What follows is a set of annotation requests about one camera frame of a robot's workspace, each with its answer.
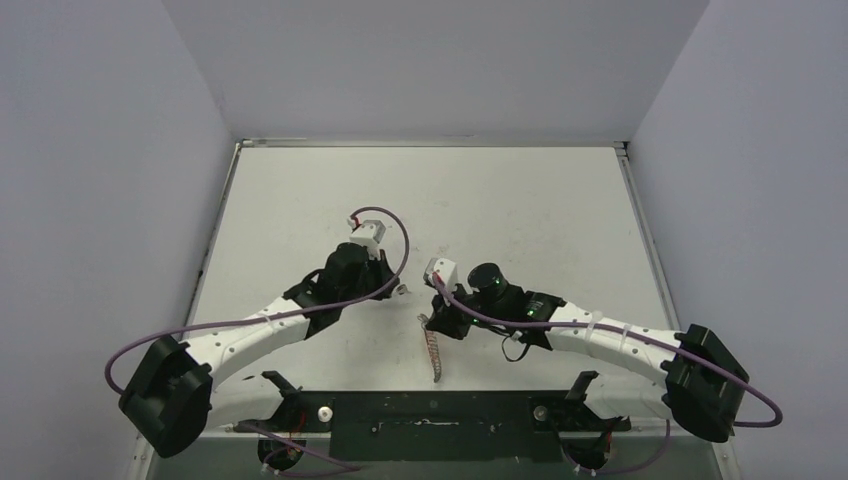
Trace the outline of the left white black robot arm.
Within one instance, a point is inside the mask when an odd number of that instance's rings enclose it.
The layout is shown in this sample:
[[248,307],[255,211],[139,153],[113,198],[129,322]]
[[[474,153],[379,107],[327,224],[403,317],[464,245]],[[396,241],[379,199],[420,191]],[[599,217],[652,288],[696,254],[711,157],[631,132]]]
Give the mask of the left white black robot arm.
[[206,428],[241,420],[213,400],[224,380],[329,328],[347,306],[390,298],[399,283],[383,248],[341,243],[323,268],[252,318],[219,322],[213,333],[188,340],[178,341],[172,332],[148,339],[118,407],[159,456],[172,457]]

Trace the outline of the metal keyring organizer red handle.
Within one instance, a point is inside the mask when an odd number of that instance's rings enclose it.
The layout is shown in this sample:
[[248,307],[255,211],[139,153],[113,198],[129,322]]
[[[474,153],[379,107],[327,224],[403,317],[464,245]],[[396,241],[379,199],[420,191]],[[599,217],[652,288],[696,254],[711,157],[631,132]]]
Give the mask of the metal keyring organizer red handle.
[[417,316],[417,319],[421,324],[421,328],[424,334],[429,362],[433,373],[433,383],[438,384],[443,374],[443,366],[440,357],[438,339],[436,337],[436,333],[427,328],[429,322],[429,318],[427,315],[419,314]]

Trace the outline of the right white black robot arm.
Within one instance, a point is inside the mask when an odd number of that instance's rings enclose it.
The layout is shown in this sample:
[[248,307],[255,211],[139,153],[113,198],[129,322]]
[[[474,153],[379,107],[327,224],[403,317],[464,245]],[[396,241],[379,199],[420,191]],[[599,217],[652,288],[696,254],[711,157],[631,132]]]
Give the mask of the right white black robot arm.
[[567,398],[565,414],[577,428],[642,417],[672,420],[713,443],[733,433],[750,376],[706,327],[676,331],[621,322],[514,285],[494,263],[475,267],[463,286],[456,264],[435,258],[423,279],[436,292],[428,331],[462,340],[478,327],[526,349],[579,354],[630,372],[623,380],[595,378]]

